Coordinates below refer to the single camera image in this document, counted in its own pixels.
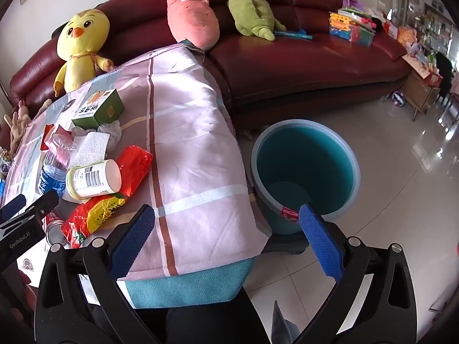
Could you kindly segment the red soda can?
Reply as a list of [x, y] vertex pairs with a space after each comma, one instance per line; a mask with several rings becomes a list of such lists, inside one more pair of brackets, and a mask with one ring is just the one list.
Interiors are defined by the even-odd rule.
[[42, 220], [42, 225], [45, 233], [45, 239], [49, 246], [53, 244], [60, 244], [64, 247], [69, 245], [66, 237], [62, 233], [61, 227], [64, 224], [64, 220], [54, 210], [49, 212]]

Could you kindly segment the red yellow snack bag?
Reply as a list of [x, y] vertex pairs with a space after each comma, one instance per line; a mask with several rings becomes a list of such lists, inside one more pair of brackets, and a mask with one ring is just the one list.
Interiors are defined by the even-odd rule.
[[153, 155], [139, 146], [131, 145], [121, 152], [115, 159], [121, 174], [120, 190], [80, 201], [62, 225], [62, 233], [72, 248], [79, 248], [117, 208], [125, 204], [148, 174], [152, 161]]

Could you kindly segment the clear plastic water bottle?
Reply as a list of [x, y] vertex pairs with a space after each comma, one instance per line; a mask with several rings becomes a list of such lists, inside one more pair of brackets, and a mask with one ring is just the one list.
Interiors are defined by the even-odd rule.
[[37, 192], [45, 194], [54, 190], [62, 197], [71, 158], [76, 153], [77, 146], [70, 135], [58, 133], [52, 134], [46, 145], [47, 151], [38, 175]]

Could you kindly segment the white supplement jar green band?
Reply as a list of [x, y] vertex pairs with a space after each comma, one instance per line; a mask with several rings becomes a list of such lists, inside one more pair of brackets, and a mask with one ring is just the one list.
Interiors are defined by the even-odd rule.
[[74, 200], [83, 201], [95, 196], [115, 194], [120, 188], [120, 168], [113, 159], [76, 166], [67, 172], [66, 190]]

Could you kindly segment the white paper tissue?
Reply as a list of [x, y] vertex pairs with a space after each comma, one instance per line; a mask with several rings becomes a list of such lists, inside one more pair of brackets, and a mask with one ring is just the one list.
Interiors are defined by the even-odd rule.
[[73, 140], [76, 146], [72, 152], [69, 168], [92, 165], [105, 159], [109, 134], [101, 132], [89, 132], [82, 137]]

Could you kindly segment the clear plastic bag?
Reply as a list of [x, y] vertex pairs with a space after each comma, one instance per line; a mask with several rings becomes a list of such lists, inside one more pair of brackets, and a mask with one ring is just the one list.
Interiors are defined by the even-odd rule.
[[113, 152], [122, 137], [122, 129], [119, 120], [115, 120], [109, 124], [102, 124], [97, 128], [97, 131], [109, 135], [106, 152]]

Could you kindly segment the green tea box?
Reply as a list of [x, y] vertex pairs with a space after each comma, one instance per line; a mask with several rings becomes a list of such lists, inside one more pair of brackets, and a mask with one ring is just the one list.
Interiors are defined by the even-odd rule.
[[99, 91], [91, 95], [75, 112], [72, 122], [84, 130], [97, 130], [102, 124], [117, 120], [125, 110], [116, 89]]

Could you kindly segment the beige rabbit plush toy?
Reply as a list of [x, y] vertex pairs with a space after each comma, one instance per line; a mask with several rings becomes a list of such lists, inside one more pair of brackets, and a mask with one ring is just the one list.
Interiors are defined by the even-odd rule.
[[51, 104], [52, 101], [46, 99], [36, 115], [31, 118], [29, 109], [23, 101], [20, 101], [18, 110], [14, 111], [12, 116], [4, 115], [5, 125], [1, 127], [1, 150], [6, 150], [10, 157], [14, 157], [26, 128], [43, 114]]

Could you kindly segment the pink plaid tablecloth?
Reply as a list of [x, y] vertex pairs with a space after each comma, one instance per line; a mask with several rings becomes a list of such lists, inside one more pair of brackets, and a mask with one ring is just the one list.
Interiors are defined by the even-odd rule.
[[96, 92], [116, 89], [124, 104], [117, 157], [131, 145], [153, 155], [135, 194], [99, 229], [105, 237], [139, 207], [155, 225], [119, 286], [134, 308], [171, 308], [231, 300], [269, 239], [229, 115], [199, 52], [175, 44], [145, 53], [62, 96], [29, 125], [7, 176], [3, 201], [37, 198], [44, 128], [70, 129]]

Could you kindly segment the yellow chick plush toy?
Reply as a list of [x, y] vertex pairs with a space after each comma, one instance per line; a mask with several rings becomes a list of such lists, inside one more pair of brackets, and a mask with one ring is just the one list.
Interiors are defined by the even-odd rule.
[[107, 16], [98, 9], [75, 14], [62, 29], [57, 42], [57, 55], [65, 63], [56, 74], [55, 96], [77, 90], [94, 79], [96, 73], [114, 69], [113, 61], [98, 55], [110, 30]]

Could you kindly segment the small ball under table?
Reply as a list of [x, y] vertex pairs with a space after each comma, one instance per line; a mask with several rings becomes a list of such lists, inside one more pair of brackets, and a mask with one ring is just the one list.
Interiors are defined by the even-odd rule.
[[390, 95], [390, 100], [391, 102], [398, 107], [402, 107], [405, 104], [405, 97], [403, 92], [401, 91], [395, 91]]

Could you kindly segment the dark red leather sofa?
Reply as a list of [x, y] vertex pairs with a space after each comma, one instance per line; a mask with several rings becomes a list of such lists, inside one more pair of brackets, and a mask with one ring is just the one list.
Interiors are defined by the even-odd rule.
[[[38, 38], [41, 47], [33, 55], [25, 54], [23, 67], [12, 76], [8, 96], [14, 106], [24, 100], [32, 111], [54, 95], [52, 85], [63, 61], [56, 54], [57, 38], [46, 43], [45, 39], [84, 9], [97, 7], [109, 18], [110, 35], [102, 56], [117, 66], [176, 43], [166, 21], [166, 0], [96, 0], [103, 2], [99, 5], [83, 0], [82, 8], [71, 7], [59, 17], [57, 8], [70, 1], [51, 0], [50, 9], [39, 7], [38, 13], [20, 19], [25, 26], [1, 49], [3, 64], [12, 65], [14, 58], [7, 60], [6, 50], [11, 48], [19, 59], [25, 54], [26, 38], [39, 36], [44, 22], [33, 19], [39, 13], [57, 18], [44, 28], [44, 38]], [[376, 99], [398, 89], [411, 72], [402, 59], [406, 50], [384, 31], [376, 34], [370, 47], [328, 33], [329, 12], [341, 8], [342, 0], [267, 0], [288, 30], [312, 34], [312, 40], [281, 36], [272, 42], [241, 35], [227, 1], [210, 0], [220, 38], [207, 51], [204, 66], [217, 81], [236, 129]]]

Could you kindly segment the colourful toy blocks box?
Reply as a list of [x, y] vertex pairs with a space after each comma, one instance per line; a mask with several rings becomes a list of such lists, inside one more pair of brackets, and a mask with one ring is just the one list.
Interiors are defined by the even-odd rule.
[[353, 8], [339, 9], [329, 13], [329, 34], [351, 43], [371, 47], [377, 24], [372, 17]]

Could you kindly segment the pink carrot bunny plush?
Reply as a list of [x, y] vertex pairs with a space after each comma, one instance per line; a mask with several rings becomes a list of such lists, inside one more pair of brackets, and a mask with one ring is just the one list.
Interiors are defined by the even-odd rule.
[[209, 0], [166, 0], [167, 22], [177, 43], [210, 50], [219, 40], [219, 21]]

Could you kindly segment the green dinosaur plush toy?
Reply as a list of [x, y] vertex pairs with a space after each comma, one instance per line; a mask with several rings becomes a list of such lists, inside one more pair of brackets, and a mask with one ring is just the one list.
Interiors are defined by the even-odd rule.
[[244, 36], [257, 36], [268, 41], [275, 40], [275, 31], [285, 32], [266, 0], [228, 0], [236, 29]]

